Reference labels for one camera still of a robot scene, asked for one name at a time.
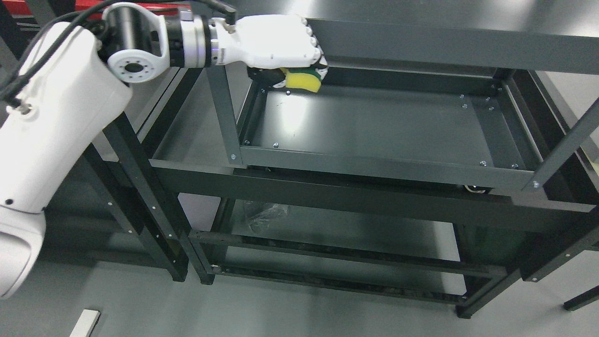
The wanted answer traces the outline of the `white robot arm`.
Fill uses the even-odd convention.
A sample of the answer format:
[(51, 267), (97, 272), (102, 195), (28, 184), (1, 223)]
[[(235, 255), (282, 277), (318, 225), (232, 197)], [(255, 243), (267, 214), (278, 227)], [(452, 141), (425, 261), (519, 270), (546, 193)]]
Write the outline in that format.
[(112, 2), (105, 21), (132, 9), (141, 32), (156, 31), (161, 54), (124, 49), (107, 63), (99, 40), (72, 22), (47, 25), (32, 43), (17, 77), (2, 90), (7, 119), (1, 127), (1, 298), (27, 278), (41, 250), (44, 210), (97, 134), (132, 97), (127, 83), (157, 77), (170, 65), (167, 17), (128, 2)]

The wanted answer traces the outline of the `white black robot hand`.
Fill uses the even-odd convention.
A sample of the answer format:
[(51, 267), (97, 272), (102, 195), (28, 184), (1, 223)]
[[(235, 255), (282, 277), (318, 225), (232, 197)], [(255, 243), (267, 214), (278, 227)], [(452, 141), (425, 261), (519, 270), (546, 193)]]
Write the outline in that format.
[(324, 51), (307, 20), (299, 15), (251, 15), (228, 25), (212, 18), (216, 38), (212, 64), (244, 63), (249, 77), (272, 88), (284, 88), (280, 68), (328, 67)]

